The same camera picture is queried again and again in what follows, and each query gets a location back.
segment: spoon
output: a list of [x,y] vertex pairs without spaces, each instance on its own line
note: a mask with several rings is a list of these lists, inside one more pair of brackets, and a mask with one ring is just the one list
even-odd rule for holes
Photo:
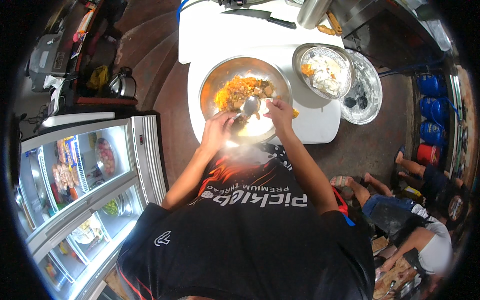
[[258,112],[260,109],[260,102],[258,100],[258,96],[250,96],[248,97],[245,102],[240,107],[241,112],[239,112],[235,117],[232,119],[236,120],[239,116],[246,116],[249,117],[254,113]]

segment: red container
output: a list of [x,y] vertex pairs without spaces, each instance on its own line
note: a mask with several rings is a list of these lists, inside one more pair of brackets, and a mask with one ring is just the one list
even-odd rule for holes
[[438,165],[440,159],[440,148],[421,143],[417,151],[417,161],[424,166],[432,164],[434,167]]

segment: patterned plate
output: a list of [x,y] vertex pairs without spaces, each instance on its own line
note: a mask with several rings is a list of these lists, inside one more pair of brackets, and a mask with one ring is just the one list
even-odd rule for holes
[[[303,64],[308,63],[308,60],[310,58],[312,58],[312,57],[314,57],[318,54],[325,55],[325,56],[333,59],[340,66],[340,69],[342,70],[342,72],[347,73],[347,80],[345,82],[343,82],[343,84],[342,84],[342,86],[340,87],[340,90],[339,90],[340,97],[345,96],[352,86],[352,74],[350,73],[350,69],[349,69],[348,65],[345,63],[343,58],[338,53],[336,53],[335,51],[333,51],[329,48],[325,48],[325,47],[313,47],[313,48],[308,49],[303,54],[303,56],[301,58],[301,64],[303,65]],[[319,95],[322,98],[331,99],[331,100],[338,99],[337,95],[332,95],[330,93],[323,92],[316,87],[313,87],[312,84],[310,83],[310,79],[308,79],[308,76],[305,75],[305,74],[302,74],[302,75],[303,75],[303,80],[305,81],[305,83],[317,95]]]

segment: shirt logo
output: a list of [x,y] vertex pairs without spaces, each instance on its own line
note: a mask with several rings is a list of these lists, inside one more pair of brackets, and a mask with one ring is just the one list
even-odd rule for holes
[[165,231],[161,236],[156,238],[154,242],[155,246],[160,247],[160,244],[168,245],[168,243],[170,243],[170,233],[171,231]]

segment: glass door refrigerator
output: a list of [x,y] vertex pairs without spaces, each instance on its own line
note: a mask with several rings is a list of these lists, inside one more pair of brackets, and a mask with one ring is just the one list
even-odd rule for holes
[[24,239],[54,298],[89,299],[149,202],[167,192],[159,118],[90,123],[22,142]]

